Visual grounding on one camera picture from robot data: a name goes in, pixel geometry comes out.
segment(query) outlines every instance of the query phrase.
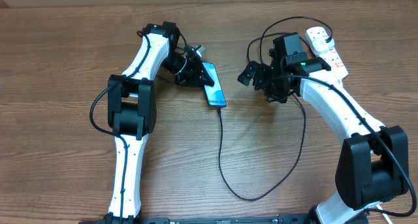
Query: power plug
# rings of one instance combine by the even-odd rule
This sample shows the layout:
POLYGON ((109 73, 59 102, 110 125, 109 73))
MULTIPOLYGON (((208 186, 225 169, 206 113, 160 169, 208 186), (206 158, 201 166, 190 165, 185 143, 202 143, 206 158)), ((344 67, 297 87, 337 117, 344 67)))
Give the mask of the power plug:
POLYGON ((329 36, 323 27, 309 28, 305 33, 305 37, 308 39, 311 49, 316 56, 320 56, 335 47, 334 39, 327 42, 329 36))

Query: phone screen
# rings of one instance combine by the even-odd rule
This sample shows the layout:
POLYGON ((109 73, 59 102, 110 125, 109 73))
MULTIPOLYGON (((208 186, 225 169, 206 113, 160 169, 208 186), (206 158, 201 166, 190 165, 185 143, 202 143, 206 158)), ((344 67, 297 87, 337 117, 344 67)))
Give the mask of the phone screen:
POLYGON ((219 78, 217 77, 215 65, 211 63, 203 63, 204 68, 215 82, 215 84, 211 86, 204 86, 204 93, 206 94, 206 99, 208 100, 209 106, 220 106, 226 107, 227 102, 225 101, 225 97, 223 96, 221 83, 219 83, 219 78))

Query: black cable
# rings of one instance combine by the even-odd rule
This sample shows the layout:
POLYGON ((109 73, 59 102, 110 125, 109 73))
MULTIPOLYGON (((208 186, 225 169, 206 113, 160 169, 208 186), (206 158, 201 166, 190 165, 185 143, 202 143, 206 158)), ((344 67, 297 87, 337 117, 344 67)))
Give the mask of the black cable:
POLYGON ((385 150, 385 152, 387 153, 387 155, 391 158, 392 162, 396 165, 396 167, 398 168, 398 170, 400 171, 400 173, 402 174, 402 176, 405 178, 405 181, 408 185, 408 189, 410 190, 411 193, 411 197, 412 197, 412 206, 410 208, 410 210, 408 212, 405 213, 395 213, 395 212, 390 212, 390 211, 386 211, 386 210, 380 210, 377 208, 365 208, 364 210, 360 211, 357 215, 353 216, 351 219, 349 219, 348 221, 346 221, 346 223, 350 223, 353 220, 355 220, 356 218, 358 218, 359 216, 367 213, 367 212, 377 212, 377 213, 381 213, 381 214, 387 214, 389 216, 394 216, 394 217, 408 217, 410 215, 412 215, 415 212, 415 209, 417 208, 417 195, 415 194, 415 190, 413 188, 412 182, 409 179, 409 177, 406 175, 404 169, 400 166, 398 160, 396 159, 396 157, 393 155, 392 151, 389 149, 389 147, 386 145, 386 143, 380 138, 380 136, 373 130, 373 128, 367 123, 366 119, 364 119, 361 114, 357 111, 357 109, 353 106, 353 104, 351 104, 350 100, 337 88, 335 88, 334 85, 332 84, 328 84, 322 80, 318 80, 316 78, 312 78, 312 77, 308 77, 308 76, 297 76, 297 75, 287 75, 287 76, 277 76, 272 78, 270 81, 272 80, 278 80, 281 78, 298 78, 298 79, 307 79, 307 80, 311 80, 313 82, 317 82, 319 84, 322 84, 326 87, 328 87, 329 89, 333 90, 334 92, 336 92, 343 100, 344 102, 346 102, 346 104, 348 105, 348 107, 353 111, 354 115, 356 115, 356 117, 360 120, 360 122, 370 131, 370 133, 373 135, 373 137, 377 140, 377 142, 383 147, 383 149, 385 150))
POLYGON ((106 133, 108 135, 112 135, 115 136, 117 138, 119 138, 122 142, 123 142, 123 148, 125 149, 125 161, 123 162, 123 172, 122 172, 122 181, 121 181, 121 189, 120 189, 120 216, 119 216, 119 223, 122 223, 122 217, 123 217, 123 193, 125 192, 125 174, 126 174, 126 167, 127 167, 127 160, 128 160, 128 147, 129 145, 126 143, 126 140, 123 139, 123 137, 119 134, 113 133, 111 131, 108 131, 106 129, 102 129, 100 128, 94 121, 93 118, 93 112, 94 112, 94 108, 96 107, 96 104, 99 102, 99 100, 107 93, 109 92, 109 90, 111 90, 112 88, 114 88, 115 86, 117 86, 118 84, 122 83, 123 81, 125 81, 126 79, 131 78, 132 76, 134 76, 139 69, 141 68, 142 64, 145 62, 146 57, 148 56, 148 53, 150 52, 150 48, 151 48, 151 43, 150 40, 148 38, 147 35, 143 35, 141 31, 137 31, 137 35, 141 38, 145 37, 148 45, 147 45, 147 49, 146 52, 144 54, 144 57, 142 58, 141 62, 139 63, 139 65, 135 68, 135 70, 128 76, 126 76, 122 81, 115 83, 112 86, 107 87, 105 90, 103 90, 99 96, 96 97, 96 99, 93 101, 93 103, 91 104, 90 107, 90 113, 89 113, 89 118, 90 118, 90 123, 92 124, 92 126, 97 129, 98 131, 102 132, 102 133, 106 133))
MULTIPOLYGON (((274 36, 274 35, 287 35, 287 34, 290 34, 290 32, 277 32, 277 33, 272 33, 272 34, 265 35, 265 36, 264 36, 264 38, 266 38, 266 37, 271 37, 271 36, 274 36)), ((306 41, 305 39, 303 39, 301 36, 299 36, 299 38, 301 39, 301 41, 303 41, 303 43, 305 43, 305 44, 307 45, 307 47, 309 48, 309 50, 310 50, 310 51, 312 51, 312 49, 311 49, 311 47, 310 47, 310 45, 309 45, 308 41, 306 41)), ((257 41, 257 40, 261 40, 261 39, 262 39, 261 37, 256 38, 256 39, 252 40, 252 41, 248 44, 248 47, 247 47, 247 61, 248 61, 248 62, 250 62, 250 60, 249 60, 249 48, 250 48, 250 46, 251 46, 251 45, 252 45, 255 41, 257 41)))
POLYGON ((322 22, 318 19, 307 17, 307 16, 293 16, 293 17, 290 17, 290 18, 282 19, 282 20, 280 20, 278 22, 274 22, 272 25, 270 25, 267 29, 265 29, 265 31, 263 32, 263 35, 261 35, 261 38, 260 38, 260 62, 261 62, 261 64, 263 64, 263 56, 261 55, 261 45, 263 43, 263 38, 265 37, 266 32, 271 27, 275 26, 276 24, 279 24, 280 22, 284 22, 284 21, 287 21, 287 20, 290 20, 290 19, 307 19, 307 20, 313 20, 315 22, 319 22, 319 23, 323 24, 324 26, 326 26, 331 32, 331 36, 329 38, 327 38, 327 42, 330 42, 332 40, 332 29, 331 29, 331 27, 329 25, 327 25, 325 22, 322 22))
POLYGON ((222 124, 221 109, 218 106, 216 107, 217 113, 219 114, 219 121, 221 123, 221 142, 219 143, 219 153, 217 155, 217 164, 218 164, 219 172, 221 173, 223 182, 228 187, 229 191, 231 191, 231 193, 234 194, 239 199, 242 199, 242 200, 245 200, 245 201, 257 201, 259 199, 262 199, 263 197, 265 197, 266 195, 268 195, 270 192, 272 192, 273 190, 275 190, 275 188, 277 188, 282 182, 284 182, 286 180, 286 178, 290 175, 290 173, 292 173, 292 171, 296 168, 296 166, 297 166, 297 164, 299 162, 299 159, 300 159, 300 155, 302 154, 303 141, 305 139, 306 112, 305 112, 305 108, 302 106, 302 103, 300 103, 300 101, 296 98, 296 96, 294 96, 293 94, 292 94, 292 96, 296 99, 297 103, 299 104, 300 109, 302 110, 302 113, 303 113, 303 118, 304 118, 304 121, 303 121, 303 131, 302 131, 302 140, 300 141, 300 149, 299 149, 298 157, 296 159, 295 164, 293 165, 293 167, 291 168, 291 170, 286 174, 286 176, 284 176, 276 185, 274 185, 266 193, 262 194, 261 196, 259 196, 257 198, 254 198, 254 199, 247 199, 247 198, 241 197, 240 195, 238 195, 237 193, 235 193, 235 191, 233 191, 233 189, 229 186, 228 182, 226 181, 225 177, 223 176, 222 168, 221 168, 221 151, 222 151, 222 140, 223 140, 223 124, 222 124))
POLYGON ((179 50, 183 50, 183 52, 180 55, 184 55, 185 54, 185 48, 187 47, 187 41, 186 41, 186 39, 185 39, 185 37, 184 37, 184 35, 182 33, 180 33, 180 36, 183 39, 184 48, 181 48, 181 47, 176 47, 176 48, 179 49, 179 50))
POLYGON ((282 98, 282 99, 277 99, 277 98, 275 98, 275 97, 272 97, 272 96, 270 96, 270 98, 272 98, 273 100, 267 100, 267 102, 268 103, 273 103, 273 102, 276 102, 276 101, 278 101, 278 102, 280 102, 280 101, 282 101, 282 100, 284 100, 284 99, 286 99, 286 98, 288 98, 288 97, 290 97, 291 95, 293 95, 295 93, 295 91, 291 91, 291 92, 289 92, 284 98, 282 98))

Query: black mounting bracket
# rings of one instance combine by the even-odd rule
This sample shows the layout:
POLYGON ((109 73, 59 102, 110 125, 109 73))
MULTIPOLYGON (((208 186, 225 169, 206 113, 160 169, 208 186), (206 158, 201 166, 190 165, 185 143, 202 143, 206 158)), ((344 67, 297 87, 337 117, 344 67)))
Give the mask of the black mounting bracket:
MULTIPOLYGON (((379 136, 408 175, 408 138, 399 127, 382 127, 379 136)), ((408 191, 405 178, 373 135, 354 134, 344 140, 335 175, 344 203, 358 210, 372 202, 387 202, 408 191), (373 161, 370 150, 381 155, 373 161)))
POLYGON ((150 33, 162 35, 169 39, 169 57, 176 53, 175 50, 180 37, 180 30, 174 22, 163 22, 163 25, 148 24, 142 29, 142 34, 148 35, 150 33))
POLYGON ((287 97, 292 93, 300 96, 300 79, 280 78, 281 76, 308 76, 311 72, 331 70, 331 66, 321 57, 309 59, 308 54, 303 51, 298 33, 282 35, 274 39, 273 43, 270 65, 250 61, 238 76, 238 81, 246 86, 253 79, 254 89, 263 89, 270 103, 286 103, 287 97))
POLYGON ((157 119, 154 82, 148 79, 126 79, 125 76, 111 75, 108 87, 108 124, 117 135, 127 134, 137 140, 152 133, 157 119), (138 95, 138 104, 122 102, 122 97, 138 95))

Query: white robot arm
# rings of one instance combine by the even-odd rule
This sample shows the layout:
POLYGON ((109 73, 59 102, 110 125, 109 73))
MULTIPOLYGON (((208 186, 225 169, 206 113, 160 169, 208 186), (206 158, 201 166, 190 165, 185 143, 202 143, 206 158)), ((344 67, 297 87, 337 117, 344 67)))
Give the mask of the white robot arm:
MULTIPOLYGON (((128 69, 123 72, 124 75, 129 76, 135 71, 141 60, 144 59, 147 46, 149 45, 149 53, 139 71, 133 77, 131 77, 132 79, 141 80, 146 78, 148 80, 154 80, 163 60, 169 55, 169 38, 155 33, 150 33, 147 36, 150 43, 148 44, 146 39, 143 40, 137 56, 133 60, 132 64, 128 67, 128 69)), ((136 93, 130 93, 130 96, 136 98, 138 97, 136 93)), ((141 140, 137 140, 136 136, 133 135, 122 134, 121 137, 123 137, 123 139, 125 139, 126 143, 129 145, 125 172, 125 192, 120 192, 123 167, 125 163, 124 144, 120 138, 115 137, 117 151, 115 183, 113 197, 108 212, 112 213, 115 217, 120 217, 121 196, 124 195, 125 197, 123 199, 122 213, 123 218, 128 218, 129 216, 136 217, 141 209, 139 185, 142 168, 142 157, 144 155, 144 149, 148 141, 149 134, 147 133, 142 136, 141 140)))
POLYGON ((115 136, 117 151, 114 192, 108 214, 94 223, 139 221, 142 158, 156 121, 153 81, 160 66, 175 74, 175 82, 181 86, 214 85, 200 59, 203 48, 185 44, 185 55, 175 52, 181 35, 176 24, 148 24, 138 35, 145 39, 132 64, 121 76, 112 75, 108 88, 95 101, 108 93, 108 124, 113 131, 99 128, 92 120, 95 103, 90 111, 93 126, 115 136), (122 102, 126 97, 137 98, 138 104, 122 102))
MULTIPOLYGON (((312 30, 321 35, 321 40, 324 40, 322 34, 328 38, 323 28, 308 31, 312 30)), ((313 37, 309 34, 307 32, 307 39, 312 45, 313 37)), ((334 131, 342 145, 335 179, 337 191, 329 200, 313 207, 304 223, 343 224, 363 210, 408 191, 406 176, 395 166, 389 153, 382 150, 380 143, 381 140, 387 145, 408 174, 408 140, 399 126, 386 128, 343 88, 342 78, 348 72, 334 48, 318 52, 320 42, 315 42, 317 46, 313 47, 318 57, 309 59, 299 38, 297 33, 288 33, 274 39, 271 65, 250 61, 238 81, 248 86, 253 78, 254 89, 264 90, 268 101, 286 103, 289 93, 296 93, 310 103, 334 131), (381 159, 372 162, 371 152, 382 155, 381 159)))

